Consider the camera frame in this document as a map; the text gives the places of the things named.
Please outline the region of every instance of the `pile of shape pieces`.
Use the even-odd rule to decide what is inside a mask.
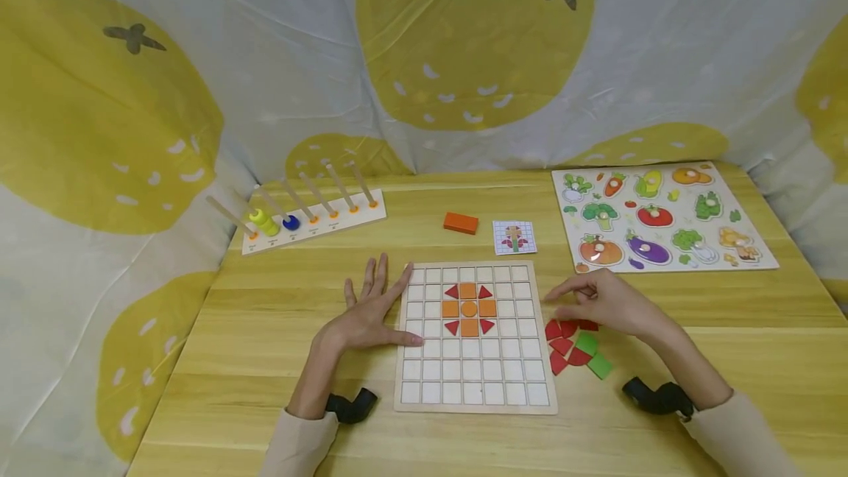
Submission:
[[[571,337],[578,329],[580,330],[578,339],[576,342],[571,341]],[[545,337],[549,347],[553,348],[551,370],[554,371],[554,376],[559,375],[568,365],[575,367],[587,365],[602,380],[609,375],[612,365],[598,352],[598,341],[590,333],[596,331],[598,331],[597,323],[587,320],[548,322],[545,326]]]

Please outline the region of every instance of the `left hand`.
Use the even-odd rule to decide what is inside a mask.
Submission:
[[[412,276],[412,262],[406,265],[403,274],[386,287],[386,267],[389,256],[380,254],[380,263],[376,265],[374,258],[368,259],[366,276],[362,281],[362,293],[359,299],[353,293],[353,281],[350,278],[344,282],[344,299],[347,310],[328,322],[324,332],[332,339],[339,339],[342,350],[350,348],[370,348],[379,345],[402,345],[403,347],[420,347],[424,339],[414,333],[396,331],[384,325],[383,320],[392,304],[400,297],[409,277]]]

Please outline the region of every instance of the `right hand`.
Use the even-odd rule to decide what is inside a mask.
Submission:
[[[556,319],[587,319],[639,339],[679,328],[657,304],[608,269],[574,275],[554,287],[545,300],[574,293],[577,304],[556,309]]]

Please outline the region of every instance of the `orange circle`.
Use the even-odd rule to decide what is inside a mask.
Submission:
[[[476,304],[475,303],[462,303],[462,314],[466,317],[474,317],[476,315]]]

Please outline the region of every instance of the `yellow lemon print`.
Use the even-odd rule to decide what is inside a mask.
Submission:
[[[509,124],[565,86],[595,0],[356,0],[384,109],[424,130]]]
[[[718,159],[727,138],[712,127],[665,121],[610,138],[571,158],[563,166],[639,166],[683,160]]]
[[[213,278],[213,272],[174,278],[136,300],[106,334],[96,419],[119,458],[129,461],[138,449]]]
[[[327,177],[325,164],[341,176],[350,175],[343,166],[351,161],[363,175],[407,175],[412,172],[401,163],[389,143],[379,138],[352,137],[337,132],[314,135],[301,142],[286,159],[286,177],[296,180],[301,172],[309,177]]]
[[[223,125],[182,49],[112,0],[0,0],[0,18],[0,182],[94,230],[171,227]]]
[[[848,15],[813,56],[796,106],[807,118],[813,142],[833,163],[833,182],[848,185]]]

